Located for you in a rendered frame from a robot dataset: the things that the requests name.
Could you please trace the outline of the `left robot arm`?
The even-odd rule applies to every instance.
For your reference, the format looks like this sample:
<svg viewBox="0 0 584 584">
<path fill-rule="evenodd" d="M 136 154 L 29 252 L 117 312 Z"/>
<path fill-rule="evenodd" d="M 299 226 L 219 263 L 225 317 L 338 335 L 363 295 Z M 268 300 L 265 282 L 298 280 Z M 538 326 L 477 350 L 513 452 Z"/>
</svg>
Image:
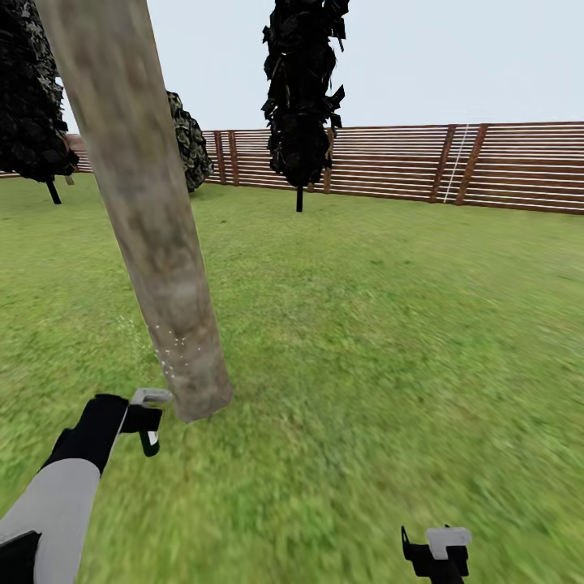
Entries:
<svg viewBox="0 0 584 584">
<path fill-rule="evenodd" d="M 0 519 L 0 584 L 74 584 L 101 474 L 122 432 L 158 431 L 167 387 L 132 400 L 98 393 L 65 427 L 26 491 Z"/>
</svg>

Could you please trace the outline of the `pesticide atomizer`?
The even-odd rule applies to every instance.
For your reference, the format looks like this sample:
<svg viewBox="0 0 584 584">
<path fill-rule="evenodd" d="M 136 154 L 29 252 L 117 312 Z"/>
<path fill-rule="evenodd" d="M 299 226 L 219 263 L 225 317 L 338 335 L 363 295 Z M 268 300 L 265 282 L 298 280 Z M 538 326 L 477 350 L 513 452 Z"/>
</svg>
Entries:
<svg viewBox="0 0 584 584">
<path fill-rule="evenodd" d="M 160 450 L 157 432 L 138 431 L 138 433 L 140 434 L 140 442 L 142 442 L 144 455 L 146 457 L 152 457 L 153 455 L 156 455 L 158 450 Z"/>
</svg>

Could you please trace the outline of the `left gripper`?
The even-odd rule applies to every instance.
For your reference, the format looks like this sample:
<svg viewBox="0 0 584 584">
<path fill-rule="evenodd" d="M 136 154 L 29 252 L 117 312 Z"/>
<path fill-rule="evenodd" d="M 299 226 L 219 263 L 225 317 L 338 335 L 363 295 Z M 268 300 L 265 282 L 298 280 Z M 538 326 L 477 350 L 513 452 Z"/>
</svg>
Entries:
<svg viewBox="0 0 584 584">
<path fill-rule="evenodd" d="M 128 430 L 126 430 L 127 433 L 138 431 L 158 431 L 161 422 L 161 408 L 143 408 L 139 405 L 134 406 L 134 408 L 136 411 L 135 422 Z"/>
</svg>

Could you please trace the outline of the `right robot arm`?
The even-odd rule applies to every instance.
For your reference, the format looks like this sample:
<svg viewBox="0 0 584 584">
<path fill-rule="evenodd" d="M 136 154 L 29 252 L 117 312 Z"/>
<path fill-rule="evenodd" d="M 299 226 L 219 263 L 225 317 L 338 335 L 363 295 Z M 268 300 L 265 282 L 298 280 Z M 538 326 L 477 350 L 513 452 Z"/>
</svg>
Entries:
<svg viewBox="0 0 584 584">
<path fill-rule="evenodd" d="M 428 528 L 428 545 L 411 544 L 402 536 L 405 559 L 413 562 L 418 577 L 429 577 L 432 584 L 465 584 L 468 577 L 465 548 L 471 544 L 470 531 L 462 526 Z"/>
</svg>

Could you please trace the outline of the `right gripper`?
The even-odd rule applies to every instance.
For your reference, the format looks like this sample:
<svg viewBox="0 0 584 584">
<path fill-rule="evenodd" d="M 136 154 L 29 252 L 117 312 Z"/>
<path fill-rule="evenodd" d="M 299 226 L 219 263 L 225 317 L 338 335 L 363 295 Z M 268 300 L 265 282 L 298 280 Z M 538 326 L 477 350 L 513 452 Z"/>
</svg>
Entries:
<svg viewBox="0 0 584 584">
<path fill-rule="evenodd" d="M 462 577 L 469 575 L 465 548 L 447 546 L 448 560 L 435 560 L 428 545 L 411 544 L 405 535 L 402 536 L 402 543 L 405 559 L 413 562 L 418 577 L 429 577 L 432 584 L 440 584 L 445 579 L 465 584 Z"/>
</svg>

